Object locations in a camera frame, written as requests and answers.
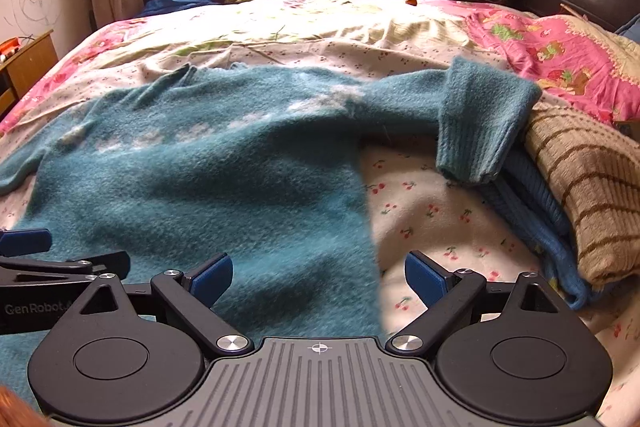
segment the teal sweater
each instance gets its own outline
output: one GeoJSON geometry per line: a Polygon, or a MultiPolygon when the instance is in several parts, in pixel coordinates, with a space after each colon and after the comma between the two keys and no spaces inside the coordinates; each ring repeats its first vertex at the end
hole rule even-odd
{"type": "MultiPolygon", "coordinates": [[[[64,112],[0,165],[0,194],[37,171],[17,228],[50,229],[47,259],[126,250],[132,282],[225,251],[234,281],[214,310],[256,341],[378,335],[358,139],[437,134],[444,175],[487,182],[539,95],[462,59],[378,82],[185,66],[64,112]]],[[[23,396],[40,337],[0,339],[0,375],[23,396]]]]}

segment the ribbed cuff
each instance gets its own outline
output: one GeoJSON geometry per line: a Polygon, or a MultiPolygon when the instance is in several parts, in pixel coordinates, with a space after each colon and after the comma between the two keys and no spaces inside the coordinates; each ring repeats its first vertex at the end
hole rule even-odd
{"type": "Polygon", "coordinates": [[[465,184],[493,180],[516,139],[520,122],[484,124],[441,116],[436,167],[441,174],[465,184]]]}

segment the silver bolt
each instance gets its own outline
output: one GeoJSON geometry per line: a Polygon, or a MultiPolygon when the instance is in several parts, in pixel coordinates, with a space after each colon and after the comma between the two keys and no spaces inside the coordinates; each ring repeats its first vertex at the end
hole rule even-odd
{"type": "Polygon", "coordinates": [[[422,340],[415,335],[400,335],[391,341],[391,345],[400,351],[415,351],[422,347],[422,340]]]}
{"type": "Polygon", "coordinates": [[[242,335],[225,335],[220,337],[216,344],[224,351],[240,351],[249,345],[249,340],[242,335]]]}

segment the wooden cabinet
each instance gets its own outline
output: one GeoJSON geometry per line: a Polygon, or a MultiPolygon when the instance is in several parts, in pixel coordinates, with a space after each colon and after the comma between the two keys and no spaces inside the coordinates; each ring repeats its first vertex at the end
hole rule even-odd
{"type": "Polygon", "coordinates": [[[20,100],[58,61],[52,30],[24,45],[0,64],[0,117],[20,100]]]}

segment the beige striped sweater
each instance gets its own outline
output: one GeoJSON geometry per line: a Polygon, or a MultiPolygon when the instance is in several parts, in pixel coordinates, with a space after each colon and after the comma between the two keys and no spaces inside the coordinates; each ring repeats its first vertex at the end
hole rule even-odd
{"type": "Polygon", "coordinates": [[[526,148],[571,220],[595,286],[640,273],[640,145],[571,107],[534,106],[526,148]]]}

